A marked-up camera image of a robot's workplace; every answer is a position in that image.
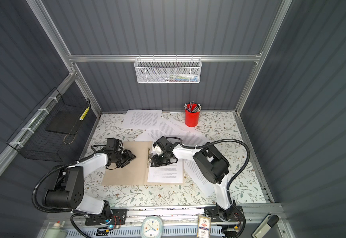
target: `wire mesh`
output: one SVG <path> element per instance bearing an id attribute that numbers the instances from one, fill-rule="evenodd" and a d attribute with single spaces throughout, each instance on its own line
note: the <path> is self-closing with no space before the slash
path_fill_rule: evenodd
<path id="1" fill-rule="evenodd" d="M 41 113 L 30 126 L 21 129 L 25 133 L 18 141 L 8 140 L 7 144 L 26 159 L 62 162 L 67 157 L 79 158 L 79 152 L 71 145 L 82 125 L 79 118 L 89 106 L 87 98 L 59 94 L 45 108 L 39 109 Z M 47 126 L 60 112 L 76 115 L 75 122 L 65 134 L 47 131 Z"/>
<path id="2" fill-rule="evenodd" d="M 199 83 L 201 60 L 142 61 L 135 59 L 138 83 Z"/>

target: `table surface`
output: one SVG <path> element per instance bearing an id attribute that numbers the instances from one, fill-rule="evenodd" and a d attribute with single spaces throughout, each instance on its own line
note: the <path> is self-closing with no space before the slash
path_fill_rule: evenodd
<path id="1" fill-rule="evenodd" d="M 184 113 L 162 113 L 162 117 L 184 122 Z M 102 114 L 90 141 L 91 145 L 106 144 L 107 138 L 134 141 L 144 130 L 122 128 L 125 113 Z M 198 126 L 195 127 L 209 140 L 242 140 L 233 112 L 201 112 Z M 228 159 L 230 173 L 235 174 L 243 165 L 246 150 L 237 143 L 215 145 Z M 86 155 L 92 154 L 89 148 Z M 102 186 L 105 168 L 95 170 L 84 179 L 86 194 L 108 200 L 111 207 L 132 206 L 177 206 L 215 204 L 213 193 L 209 197 L 199 190 L 193 180 L 184 172 L 184 185 L 144 185 L 144 186 Z M 231 197 L 237 204 L 266 203 L 251 162 L 230 186 Z"/>

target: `gray corrugated wall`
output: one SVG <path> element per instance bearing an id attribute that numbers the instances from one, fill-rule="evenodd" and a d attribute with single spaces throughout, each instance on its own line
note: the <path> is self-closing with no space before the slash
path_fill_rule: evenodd
<path id="1" fill-rule="evenodd" d="M 25 1 L 0 1 L 0 153 L 25 117 L 68 71 Z M 75 83 L 66 92 L 82 96 Z M 95 122 L 91 112 L 76 137 L 83 149 Z M 0 237 L 36 237 L 46 216 L 32 205 L 40 176 L 55 162 L 21 156 L 0 177 Z"/>
<path id="2" fill-rule="evenodd" d="M 44 1 L 74 55 L 254 55 L 280 0 Z M 252 62 L 204 62 L 198 84 L 139 84 L 133 63 L 78 62 L 103 111 L 235 109 Z"/>
<path id="3" fill-rule="evenodd" d="M 25 1 L 0 1 L 0 153 L 68 71 Z"/>
<path id="4" fill-rule="evenodd" d="M 73 55 L 258 54 L 279 0 L 47 0 Z"/>
<path id="5" fill-rule="evenodd" d="M 138 83 L 130 62 L 78 62 L 103 111 L 182 110 L 199 102 L 202 109 L 235 109 L 253 62 L 204 62 L 200 83 Z"/>
<path id="6" fill-rule="evenodd" d="M 346 237 L 346 0 L 295 1 L 242 120 L 297 237 Z"/>

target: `paper sheet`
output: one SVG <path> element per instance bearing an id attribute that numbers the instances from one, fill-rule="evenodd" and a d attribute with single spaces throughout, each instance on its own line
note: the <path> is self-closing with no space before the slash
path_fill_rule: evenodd
<path id="1" fill-rule="evenodd" d="M 161 136 L 178 136 L 180 134 L 180 128 L 169 123 L 165 119 L 161 119 L 158 130 L 146 130 L 135 141 L 150 141 L 156 142 Z"/>
<path id="2" fill-rule="evenodd" d="M 122 127 L 132 129 L 157 129 L 161 120 L 161 110 L 128 110 Z"/>
<path id="3" fill-rule="evenodd" d="M 199 131 L 181 131 L 178 137 L 182 139 L 184 145 L 204 145 L 210 141 Z"/>
<path id="4" fill-rule="evenodd" d="M 154 183 L 183 183 L 183 160 L 166 166 L 149 168 L 148 182 Z"/>
<path id="5" fill-rule="evenodd" d="M 194 129 L 193 127 L 189 127 L 187 126 L 185 123 L 180 122 L 180 121 L 176 121 L 176 120 L 172 120 L 172 119 L 168 119 L 168 121 L 175 125 L 178 129 L 180 129 L 181 131 L 197 131 L 196 129 Z"/>
<path id="6" fill-rule="evenodd" d="M 160 123 L 159 130 L 146 130 L 139 137 L 137 141 L 149 141 L 155 142 L 161 136 L 176 136 L 183 140 L 185 145 L 204 145 L 210 140 L 207 139 L 201 132 L 196 131 L 192 128 L 185 128 L 185 125 L 181 125 L 180 122 L 175 122 L 174 120 L 163 119 Z M 214 192 L 212 183 L 207 181 L 199 170 L 197 164 L 194 161 L 178 158 L 179 162 L 184 164 L 184 169 L 188 175 L 193 179 L 193 181 L 198 185 L 198 187 L 203 191 L 206 196 L 210 196 Z M 173 182 L 172 179 L 161 179 L 158 177 L 159 174 L 155 175 L 156 169 L 163 169 L 168 166 L 163 166 L 160 168 L 150 168 L 148 174 L 148 182 Z"/>
<path id="7" fill-rule="evenodd" d="M 198 186 L 201 192 L 204 193 L 206 197 L 214 193 L 213 184 L 210 183 L 199 170 L 197 164 L 188 159 L 179 159 L 184 161 L 184 169 L 186 173 L 193 179 L 194 183 Z"/>

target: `clipboard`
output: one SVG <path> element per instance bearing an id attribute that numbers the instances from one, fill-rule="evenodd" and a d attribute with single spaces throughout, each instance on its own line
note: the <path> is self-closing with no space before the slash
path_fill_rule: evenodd
<path id="1" fill-rule="evenodd" d="M 153 141 L 124 141 L 123 149 L 130 150 L 136 158 L 123 168 L 106 169 L 102 186 L 116 185 L 184 185 L 184 183 L 151 183 L 148 182 L 148 149 L 152 148 Z"/>

